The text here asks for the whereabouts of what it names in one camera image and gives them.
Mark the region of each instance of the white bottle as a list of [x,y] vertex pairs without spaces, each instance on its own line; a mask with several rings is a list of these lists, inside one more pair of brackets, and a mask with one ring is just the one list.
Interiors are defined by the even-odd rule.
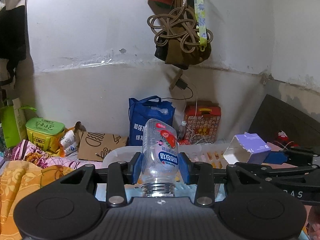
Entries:
[[186,133],[186,125],[187,125],[186,121],[181,122],[181,125],[179,126],[179,131],[178,131],[178,140],[183,139],[183,137]]
[[144,197],[174,197],[179,170],[176,131],[150,119],[143,131],[142,189]]

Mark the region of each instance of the green paper bag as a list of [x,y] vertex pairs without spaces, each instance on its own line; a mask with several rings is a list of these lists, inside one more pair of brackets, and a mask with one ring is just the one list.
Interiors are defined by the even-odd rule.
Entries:
[[13,106],[0,109],[4,141],[7,148],[15,147],[23,139],[27,139],[26,118],[19,98],[12,100]]

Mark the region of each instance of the strawberry image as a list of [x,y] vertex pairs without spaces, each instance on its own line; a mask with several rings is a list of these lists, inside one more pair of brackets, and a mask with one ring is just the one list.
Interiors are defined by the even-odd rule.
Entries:
[[167,142],[170,144],[170,147],[174,149],[176,147],[176,138],[170,134],[167,138]]
[[167,139],[169,137],[169,132],[166,130],[161,130],[160,134],[163,138]]

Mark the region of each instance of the pink floral cloth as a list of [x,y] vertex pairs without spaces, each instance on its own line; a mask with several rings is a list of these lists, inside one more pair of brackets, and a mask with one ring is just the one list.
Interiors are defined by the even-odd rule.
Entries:
[[34,145],[28,140],[22,140],[12,151],[12,161],[23,160],[31,162],[36,166],[44,169],[53,165],[61,165],[77,169],[86,164],[95,165],[96,169],[100,169],[102,166],[101,162],[94,161],[82,161],[77,158],[68,157],[50,157],[48,153],[41,150],[38,146]]

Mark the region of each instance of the green lid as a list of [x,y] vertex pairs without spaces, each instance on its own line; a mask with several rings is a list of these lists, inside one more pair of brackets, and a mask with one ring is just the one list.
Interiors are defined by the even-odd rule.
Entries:
[[35,132],[40,132],[48,135],[56,135],[61,133],[64,130],[65,126],[60,122],[34,117],[26,123],[26,128]]

